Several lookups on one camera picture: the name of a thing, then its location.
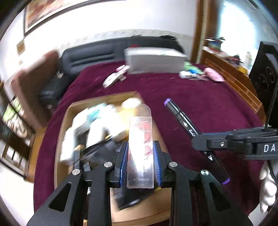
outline white wall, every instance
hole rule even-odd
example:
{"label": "white wall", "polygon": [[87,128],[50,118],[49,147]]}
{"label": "white wall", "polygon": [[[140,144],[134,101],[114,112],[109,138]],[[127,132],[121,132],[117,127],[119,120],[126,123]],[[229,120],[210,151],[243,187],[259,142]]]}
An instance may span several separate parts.
{"label": "white wall", "polygon": [[16,45],[23,39],[24,13],[21,12],[0,41],[1,78],[10,78],[23,58],[33,60],[34,56],[37,58],[63,43],[97,33],[151,29],[193,37],[196,4],[196,0],[125,0],[88,5],[64,13],[34,30],[24,40],[25,53],[18,57]]}

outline picture frame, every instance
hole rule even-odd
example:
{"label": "picture frame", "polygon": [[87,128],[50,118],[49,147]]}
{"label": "picture frame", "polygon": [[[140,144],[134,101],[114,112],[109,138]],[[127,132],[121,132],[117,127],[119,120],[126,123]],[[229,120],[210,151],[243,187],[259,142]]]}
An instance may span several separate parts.
{"label": "picture frame", "polygon": [[86,5],[124,0],[32,0],[24,10],[24,37],[47,21]]}

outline white gloved hand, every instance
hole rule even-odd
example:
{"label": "white gloved hand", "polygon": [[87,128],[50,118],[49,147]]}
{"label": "white gloved hand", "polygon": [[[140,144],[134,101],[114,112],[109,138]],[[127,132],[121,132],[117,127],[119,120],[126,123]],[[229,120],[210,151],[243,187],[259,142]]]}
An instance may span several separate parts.
{"label": "white gloved hand", "polygon": [[[278,173],[278,159],[271,160],[271,165],[273,168],[274,175],[277,176]],[[262,180],[260,188],[260,210],[262,213],[267,211],[269,206],[272,206],[275,202],[275,194],[277,192],[277,187],[270,175],[269,167],[267,161],[264,162],[259,175],[260,180]]]}

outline purple marker cap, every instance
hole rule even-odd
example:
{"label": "purple marker cap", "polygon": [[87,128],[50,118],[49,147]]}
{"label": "purple marker cap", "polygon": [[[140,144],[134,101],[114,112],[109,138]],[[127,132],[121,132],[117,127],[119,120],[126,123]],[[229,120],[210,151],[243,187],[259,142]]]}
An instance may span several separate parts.
{"label": "purple marker cap", "polygon": [[222,184],[222,185],[225,185],[225,184],[229,183],[229,181],[230,181],[230,178],[228,178],[226,181],[224,181],[224,182],[221,183],[221,184]]}
{"label": "purple marker cap", "polygon": [[167,100],[164,101],[164,106],[165,106],[169,101],[171,101],[171,100],[172,100],[172,99],[167,98]]}

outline purple tablecloth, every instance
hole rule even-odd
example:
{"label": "purple tablecloth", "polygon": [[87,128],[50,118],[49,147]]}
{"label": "purple tablecloth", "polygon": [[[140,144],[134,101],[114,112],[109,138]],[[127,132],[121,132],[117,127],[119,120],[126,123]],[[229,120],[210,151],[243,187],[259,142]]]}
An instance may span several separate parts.
{"label": "purple tablecloth", "polygon": [[[44,203],[54,190],[54,159],[60,126],[71,103],[108,94],[138,91],[151,108],[152,117],[173,161],[190,170],[209,169],[190,139],[171,113],[164,107],[167,98],[189,116],[200,132],[221,132],[261,126],[258,116],[227,84],[181,79],[178,74],[154,73],[130,75],[110,88],[102,83],[124,62],[100,64],[84,69],[69,86],[47,127],[36,166],[34,209]],[[245,161],[231,152],[217,152],[231,181],[224,187],[250,213],[259,202],[259,171],[262,161]]]}

